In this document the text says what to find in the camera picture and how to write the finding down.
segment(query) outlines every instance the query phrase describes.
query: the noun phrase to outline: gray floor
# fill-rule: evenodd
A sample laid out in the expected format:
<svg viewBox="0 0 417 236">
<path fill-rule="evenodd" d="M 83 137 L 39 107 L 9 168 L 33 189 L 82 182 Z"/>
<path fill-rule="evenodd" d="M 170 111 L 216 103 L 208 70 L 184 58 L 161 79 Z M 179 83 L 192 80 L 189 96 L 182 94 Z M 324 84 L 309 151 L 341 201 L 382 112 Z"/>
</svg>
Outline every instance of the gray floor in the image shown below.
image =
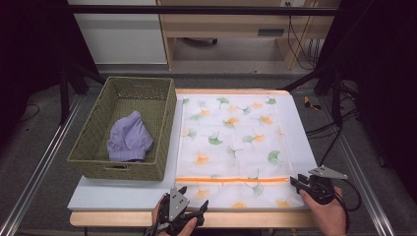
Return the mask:
<svg viewBox="0 0 417 236">
<path fill-rule="evenodd" d="M 295 68 L 287 71 L 277 47 L 271 40 L 220 39 L 217 45 L 206 42 L 179 41 L 172 71 L 153 68 L 132 72 L 132 68 L 117 71 L 117 75 L 140 75 L 172 77 L 177 88 L 241 88 L 275 89 L 282 88 L 301 78 L 308 71 Z M 19 218 L 17 235 L 83 235 L 83 229 L 69 223 L 70 211 L 66 208 L 81 175 L 66 163 L 66 158 L 93 107 L 100 85 L 89 81 L 87 95 L 74 95 L 72 99 L 82 99 L 74 121 L 60 143 L 54 159 L 47 167 L 41 185 L 35 191 L 31 204 L 23 208 L 23 218 Z M 329 122 L 324 109 L 315 110 L 304 106 L 304 96 L 310 96 L 313 104 L 328 106 L 328 97 L 314 97 L 311 88 L 314 81 L 293 91 L 303 126 L 306 131 L 319 128 Z M 31 175 L 36 171 L 44 152 L 59 128 L 60 119 L 58 87 L 49 88 L 34 94 L 29 103 L 39 106 L 39 112 L 31 119 L 19 123 L 8 144 L 0 149 L 0 222 L 6 222 L 14 206 L 19 202 Z M 354 109 L 350 99 L 343 101 L 346 113 Z M 30 117 L 36 109 L 28 107 L 24 117 Z M 331 133 L 332 129 L 319 135 Z M 310 139 L 313 153 L 320 161 L 334 136 Z M 417 206 L 407 196 L 395 171 L 381 168 L 378 155 L 360 121 L 352 117 L 343 123 L 342 136 L 364 171 L 372 193 L 387 216 L 389 225 L 396 235 L 417 235 Z M 346 164 L 346 150 L 343 143 L 336 143 L 329 153 L 326 166 L 352 176 Z M 355 193 L 344 183 L 336 182 L 344 191 L 349 207 L 356 204 Z M 373 206 L 362 205 L 350 213 L 349 235 L 378 235 L 369 209 Z M 90 235 L 134 235 L 141 232 L 136 228 L 91 228 Z M 292 235 L 290 229 L 280 229 L 276 235 Z M 298 235 L 320 235 L 317 229 L 298 229 Z"/>
</svg>

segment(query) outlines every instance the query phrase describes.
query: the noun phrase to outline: floral cloth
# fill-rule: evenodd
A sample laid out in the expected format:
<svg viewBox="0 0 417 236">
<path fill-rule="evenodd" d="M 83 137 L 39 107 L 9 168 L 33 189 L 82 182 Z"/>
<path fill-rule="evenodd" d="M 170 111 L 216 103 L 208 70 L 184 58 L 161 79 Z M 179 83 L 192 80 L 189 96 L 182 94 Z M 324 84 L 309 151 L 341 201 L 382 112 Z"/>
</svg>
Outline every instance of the floral cloth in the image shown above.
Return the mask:
<svg viewBox="0 0 417 236">
<path fill-rule="evenodd" d="M 299 207 L 273 95 L 186 95 L 176 187 L 190 207 Z"/>
</svg>

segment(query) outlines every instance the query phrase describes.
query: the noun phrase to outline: aluminum rail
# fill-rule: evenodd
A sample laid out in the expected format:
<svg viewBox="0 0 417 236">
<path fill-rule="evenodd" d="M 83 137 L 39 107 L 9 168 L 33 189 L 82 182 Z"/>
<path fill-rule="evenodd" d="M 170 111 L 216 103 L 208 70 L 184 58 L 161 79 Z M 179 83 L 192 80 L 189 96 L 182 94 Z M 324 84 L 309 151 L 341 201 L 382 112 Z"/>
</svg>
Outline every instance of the aluminum rail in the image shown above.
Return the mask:
<svg viewBox="0 0 417 236">
<path fill-rule="evenodd" d="M 332 121 L 328 98 L 319 97 L 319 101 L 323 106 L 329 121 Z M 368 213 L 370 214 L 378 233 L 384 236 L 395 235 L 392 226 L 390 225 L 389 220 L 387 219 L 387 216 L 383 210 L 383 207 L 381 206 L 380 201 L 372 190 L 372 187 L 369 184 L 362 168 L 356 160 L 355 154 L 350 148 L 349 142 L 343 135 L 343 131 L 338 138 L 338 146 L 352 175 L 351 177 L 356 183 L 357 189 L 362 196 L 362 201 L 368 209 Z"/>
<path fill-rule="evenodd" d="M 10 212 L 8 218 L 2 224 L 0 228 L 1 236 L 15 235 L 16 231 L 18 230 L 18 227 L 22 222 L 31 204 L 31 201 L 34 199 L 34 196 L 37 190 L 39 189 L 42 180 L 45 177 L 46 172 L 56 155 L 56 152 L 61 146 L 62 141 L 65 138 L 65 135 L 67 134 L 71 124 L 74 121 L 74 117 L 76 116 L 77 111 L 80 108 L 82 99 L 82 95 L 76 95 L 76 98 L 71 107 L 72 112 L 70 113 L 67 121 L 63 125 L 60 125 L 58 127 L 51 143 L 49 144 L 42 158 L 40 159 L 36 169 L 33 171 L 33 174 L 31 175 L 30 180 L 28 181 L 25 189 L 21 193 L 21 196 L 19 197 L 18 201 L 16 202 L 15 206 Z"/>
</svg>

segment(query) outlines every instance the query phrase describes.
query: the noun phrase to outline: black pole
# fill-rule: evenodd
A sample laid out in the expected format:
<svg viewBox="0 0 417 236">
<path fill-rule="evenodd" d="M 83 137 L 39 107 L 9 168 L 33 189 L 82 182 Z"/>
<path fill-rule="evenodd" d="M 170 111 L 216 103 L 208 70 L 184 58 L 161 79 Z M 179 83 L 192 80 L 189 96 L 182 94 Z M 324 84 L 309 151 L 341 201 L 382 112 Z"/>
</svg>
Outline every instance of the black pole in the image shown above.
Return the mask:
<svg viewBox="0 0 417 236">
<path fill-rule="evenodd" d="M 42 8 L 81 14 L 182 14 L 182 15 L 270 15 L 270 16 L 338 16 L 351 10 L 334 8 L 240 7 L 240 6 L 120 6 L 120 5 L 51 5 L 39 1 Z"/>
</svg>

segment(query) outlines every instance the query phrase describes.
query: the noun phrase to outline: white cabinet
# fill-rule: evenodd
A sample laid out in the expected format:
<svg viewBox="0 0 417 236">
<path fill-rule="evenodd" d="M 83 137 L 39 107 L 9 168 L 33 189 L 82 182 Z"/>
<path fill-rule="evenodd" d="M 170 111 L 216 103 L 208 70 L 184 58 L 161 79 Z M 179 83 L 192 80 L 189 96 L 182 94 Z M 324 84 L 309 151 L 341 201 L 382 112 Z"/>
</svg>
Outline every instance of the white cabinet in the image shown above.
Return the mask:
<svg viewBox="0 0 417 236">
<path fill-rule="evenodd" d="M 69 0 L 70 5 L 156 5 L 154 0 Z M 95 64 L 166 64 L 158 15 L 75 14 Z"/>
</svg>

